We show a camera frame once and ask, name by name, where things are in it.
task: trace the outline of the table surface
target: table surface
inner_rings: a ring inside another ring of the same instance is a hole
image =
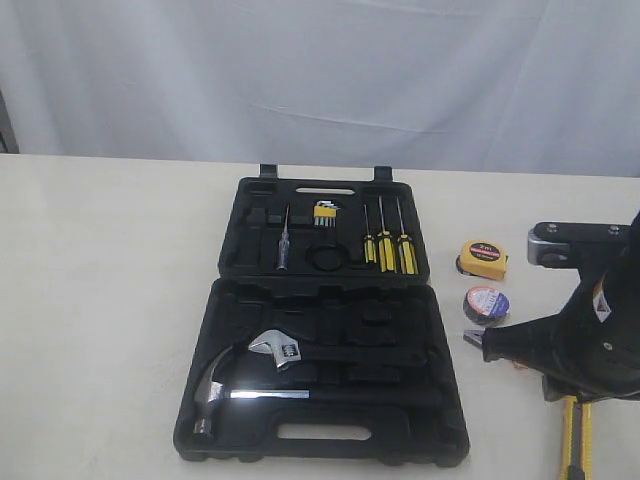
[[[237,182],[257,165],[0,157],[0,477],[7,479],[557,478],[561,404],[540,376],[485,364],[462,340],[454,259],[502,244],[511,323],[557,311],[573,271],[526,261],[539,221],[629,223],[640,180],[397,170],[413,188],[471,453],[457,468],[376,461],[189,463],[172,430]],[[367,180],[368,169],[280,167],[281,177]],[[640,408],[593,407],[594,478],[640,477]]]

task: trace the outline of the robotic arm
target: robotic arm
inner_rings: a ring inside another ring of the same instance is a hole
[[[640,400],[640,213],[632,225],[539,223],[529,261],[577,268],[580,284],[555,315],[465,339],[484,360],[514,360],[544,374],[545,398]]]

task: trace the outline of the white curtain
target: white curtain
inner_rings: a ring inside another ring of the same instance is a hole
[[[640,175],[636,0],[0,0],[21,150]]]

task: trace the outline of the case latch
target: case latch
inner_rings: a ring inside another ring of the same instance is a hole
[[[374,182],[393,182],[393,169],[391,167],[373,167]]]
[[[261,163],[260,178],[276,180],[278,178],[278,166],[270,163]]]

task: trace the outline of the black plastic case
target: black plastic case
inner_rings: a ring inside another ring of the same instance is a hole
[[[378,265],[365,263],[363,203],[368,206],[371,233],[378,233],[378,196],[383,198],[386,227],[394,238],[400,234],[395,198],[400,199],[419,275],[382,273]],[[340,207],[335,228],[314,226],[313,207],[319,200]],[[289,266],[277,271],[287,205]],[[434,462],[451,467],[467,455],[469,438],[438,303],[426,284],[429,265],[411,188],[393,182],[391,168],[376,167],[373,181],[336,182],[278,179],[277,167],[261,165],[259,178],[244,178],[238,185],[218,267],[221,278],[211,289],[174,430],[174,445],[183,459],[375,458],[389,465]],[[420,367],[389,367],[301,361],[278,373],[270,356],[246,351],[250,340],[267,329],[326,348],[418,348],[427,362]],[[383,388],[397,392],[398,399],[411,389],[431,389],[438,401],[403,407],[400,400],[383,405],[224,400],[214,420],[215,438],[200,438],[193,433],[193,397],[207,365],[230,345],[241,354],[225,376],[229,388]],[[282,424],[359,425],[371,436],[286,439],[278,436]]]

